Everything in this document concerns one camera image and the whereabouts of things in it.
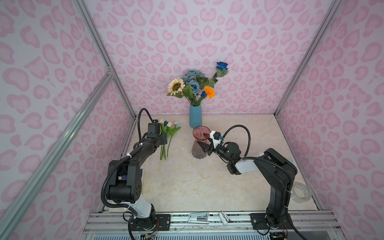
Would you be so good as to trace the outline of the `teal ceramic vase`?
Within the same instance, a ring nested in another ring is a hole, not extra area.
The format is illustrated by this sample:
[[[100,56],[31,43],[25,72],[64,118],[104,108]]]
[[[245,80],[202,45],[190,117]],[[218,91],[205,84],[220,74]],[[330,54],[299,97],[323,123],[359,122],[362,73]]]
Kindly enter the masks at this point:
[[[196,128],[198,126],[201,126],[203,122],[202,119],[202,107],[199,106],[193,106],[190,105],[190,111],[189,111],[189,125],[191,128]]]

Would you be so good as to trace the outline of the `dark blue tulip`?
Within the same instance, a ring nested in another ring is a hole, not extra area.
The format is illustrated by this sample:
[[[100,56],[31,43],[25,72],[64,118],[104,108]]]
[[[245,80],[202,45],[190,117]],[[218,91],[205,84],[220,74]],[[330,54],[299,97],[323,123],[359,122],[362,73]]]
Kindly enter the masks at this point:
[[[165,139],[166,139],[166,143],[164,145],[162,145],[162,150],[161,150],[161,160],[166,160],[167,159],[167,154],[166,154],[166,145],[168,143],[168,135],[169,135],[169,131],[168,131],[168,121],[164,121],[163,125],[162,125],[162,133],[165,134]]]
[[[205,92],[205,91],[203,91],[202,93],[201,93],[201,99],[204,99],[204,98],[206,98],[207,97],[207,93]]]

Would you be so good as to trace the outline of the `cream sunflower stem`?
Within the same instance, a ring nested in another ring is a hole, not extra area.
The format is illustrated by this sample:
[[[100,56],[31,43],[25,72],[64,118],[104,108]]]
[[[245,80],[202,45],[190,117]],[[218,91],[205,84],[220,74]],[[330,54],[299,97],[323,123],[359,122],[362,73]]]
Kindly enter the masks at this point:
[[[191,86],[185,84],[181,78],[175,78],[169,83],[167,96],[178,99],[186,98],[190,104],[195,99]]]

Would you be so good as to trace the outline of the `orange carnation stem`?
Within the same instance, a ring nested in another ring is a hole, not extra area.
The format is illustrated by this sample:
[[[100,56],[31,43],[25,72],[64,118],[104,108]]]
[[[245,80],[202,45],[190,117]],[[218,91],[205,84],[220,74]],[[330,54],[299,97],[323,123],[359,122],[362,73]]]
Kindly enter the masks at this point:
[[[214,89],[212,87],[209,87],[209,86],[206,86],[204,87],[203,91],[205,91],[207,93],[207,97],[206,98],[209,98],[209,99],[213,99],[216,95]]]

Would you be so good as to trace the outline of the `dusty blue rose bouquet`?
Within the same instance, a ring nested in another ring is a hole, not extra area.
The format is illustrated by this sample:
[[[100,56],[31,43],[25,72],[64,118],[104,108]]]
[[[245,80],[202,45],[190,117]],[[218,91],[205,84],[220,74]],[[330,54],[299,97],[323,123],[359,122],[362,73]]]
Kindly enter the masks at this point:
[[[193,93],[194,93],[194,101],[192,104],[193,106],[199,106],[200,103],[200,97],[201,93],[204,89],[204,87],[207,86],[208,81],[211,80],[208,77],[206,77],[202,72],[198,70],[189,70],[185,76],[182,78],[182,80],[185,82],[185,84],[190,85]]]

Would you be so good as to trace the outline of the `blue rose stem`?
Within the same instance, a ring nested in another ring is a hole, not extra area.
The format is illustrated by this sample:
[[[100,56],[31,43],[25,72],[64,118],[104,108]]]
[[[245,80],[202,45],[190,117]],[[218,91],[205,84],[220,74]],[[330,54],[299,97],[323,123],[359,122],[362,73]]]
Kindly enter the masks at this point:
[[[217,62],[216,72],[214,73],[211,80],[208,81],[207,86],[213,88],[218,82],[218,78],[222,78],[228,73],[228,64],[224,62]]]

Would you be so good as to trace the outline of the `white tulip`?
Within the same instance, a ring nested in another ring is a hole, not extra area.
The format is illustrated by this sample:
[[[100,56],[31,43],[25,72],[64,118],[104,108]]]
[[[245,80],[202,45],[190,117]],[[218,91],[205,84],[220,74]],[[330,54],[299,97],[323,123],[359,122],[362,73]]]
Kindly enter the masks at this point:
[[[164,139],[166,140],[167,139],[167,135],[165,135],[165,138],[164,138],[164,134],[166,133],[166,130],[164,129],[164,127],[165,127],[165,125],[164,125],[165,124],[165,120],[163,118],[160,119],[160,124],[161,124],[161,137],[162,137],[162,140],[164,140]],[[160,160],[166,159],[165,144],[164,143],[161,144]]]

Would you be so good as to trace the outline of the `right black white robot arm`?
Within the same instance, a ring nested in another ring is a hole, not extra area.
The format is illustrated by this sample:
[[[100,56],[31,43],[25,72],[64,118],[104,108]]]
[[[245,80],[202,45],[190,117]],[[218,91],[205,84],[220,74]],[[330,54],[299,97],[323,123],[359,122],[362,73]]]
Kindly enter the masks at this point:
[[[198,141],[198,144],[208,155],[215,153],[227,161],[227,169],[232,175],[259,171],[271,187],[270,202],[266,208],[266,222],[272,229],[277,229],[283,224],[283,219],[288,212],[295,176],[298,173],[297,168],[290,161],[273,148],[255,157],[241,157],[238,144],[233,142],[225,146],[220,144],[217,147],[214,147],[213,143],[206,144]]]

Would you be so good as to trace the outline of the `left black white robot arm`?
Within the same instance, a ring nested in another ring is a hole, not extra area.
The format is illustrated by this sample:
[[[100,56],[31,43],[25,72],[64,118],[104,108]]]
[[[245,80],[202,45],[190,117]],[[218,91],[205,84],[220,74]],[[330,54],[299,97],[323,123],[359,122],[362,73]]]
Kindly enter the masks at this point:
[[[148,124],[148,132],[139,139],[131,153],[117,161],[111,161],[108,175],[101,189],[102,203],[112,208],[124,208],[133,214],[130,225],[138,224],[151,230],[156,225],[156,211],[142,196],[141,166],[145,160],[167,143],[167,135],[161,131],[158,121]]]

